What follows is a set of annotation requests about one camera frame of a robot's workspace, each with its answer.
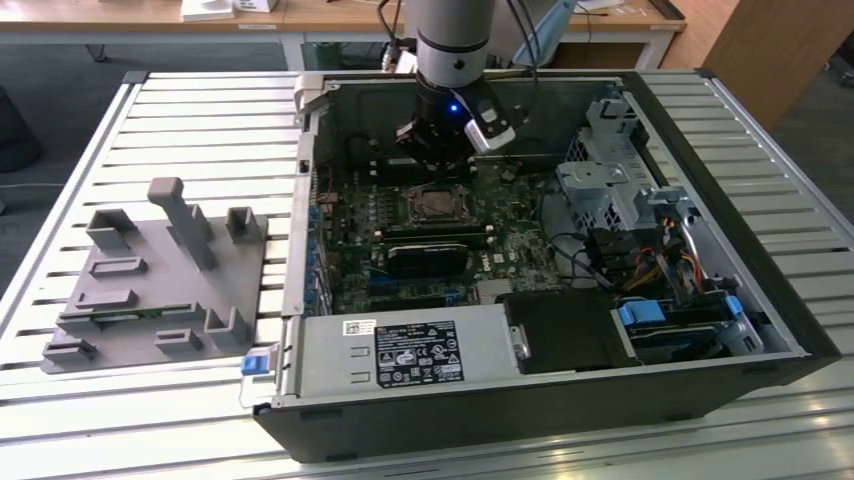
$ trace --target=barcode sticker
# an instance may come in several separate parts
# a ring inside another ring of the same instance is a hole
[[[373,335],[377,320],[345,320],[345,336]]]

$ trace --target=white label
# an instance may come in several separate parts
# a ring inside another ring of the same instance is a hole
[[[238,25],[239,30],[275,30],[275,25],[265,25],[262,23],[242,23]]]
[[[374,335],[374,327],[377,320],[346,320],[345,336],[349,335]]]

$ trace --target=white table leg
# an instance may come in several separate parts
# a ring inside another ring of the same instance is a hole
[[[302,32],[283,33],[279,37],[282,48],[285,49],[285,61],[289,64],[289,70],[306,70],[306,59],[303,58],[303,44],[306,43],[306,34]]]
[[[652,70],[661,66],[670,42],[673,41],[674,32],[662,31],[652,36],[650,41],[644,46],[641,57],[638,57],[638,70]]]

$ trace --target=black computer case side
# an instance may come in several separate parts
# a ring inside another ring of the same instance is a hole
[[[353,460],[700,418],[826,363],[809,357],[314,407],[265,404],[254,418],[297,461]],[[573,443],[569,435],[549,446]]]

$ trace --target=motherboard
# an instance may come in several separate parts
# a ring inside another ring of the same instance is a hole
[[[538,222],[541,173],[497,159],[454,181],[378,177],[325,179],[319,195],[335,314],[496,303],[561,285]]]

